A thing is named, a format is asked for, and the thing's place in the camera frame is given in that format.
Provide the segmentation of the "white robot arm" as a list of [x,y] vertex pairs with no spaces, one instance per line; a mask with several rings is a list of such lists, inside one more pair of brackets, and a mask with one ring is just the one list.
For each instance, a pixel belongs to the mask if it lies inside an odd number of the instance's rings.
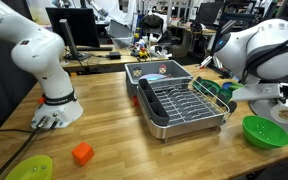
[[[40,83],[45,101],[34,113],[33,128],[65,128],[83,114],[75,89],[59,63],[64,41],[0,0],[0,39],[12,42],[13,62]],[[288,22],[269,19],[232,32],[216,43],[215,56],[247,87],[259,80],[288,76]]]

